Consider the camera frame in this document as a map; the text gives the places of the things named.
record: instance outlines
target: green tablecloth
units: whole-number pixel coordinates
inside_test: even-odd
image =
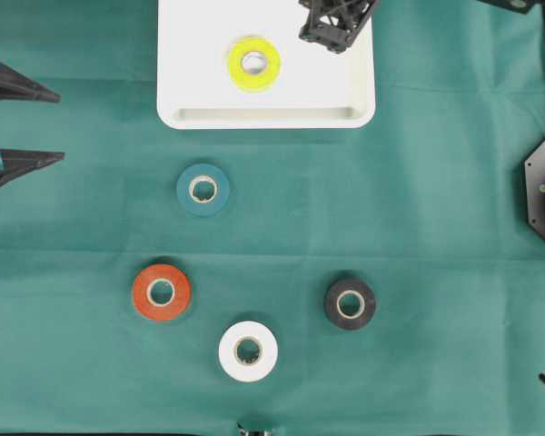
[[[378,111],[348,131],[169,129],[156,15],[0,0],[0,59],[64,97],[0,103],[0,148],[67,153],[0,190],[0,431],[545,435],[545,244],[520,166],[545,135],[540,9],[383,1]],[[212,219],[176,200],[194,162],[231,180]],[[194,289],[165,325],[130,297],[157,259]],[[347,272],[378,299],[357,332],[322,309]],[[248,318],[280,359],[242,384],[217,344]]]

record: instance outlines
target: white tray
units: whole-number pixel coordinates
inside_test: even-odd
[[[372,24],[343,54],[299,39],[297,0],[159,0],[157,112],[176,129],[355,128],[375,113]],[[282,58],[260,93],[228,74],[235,42],[260,36]]]

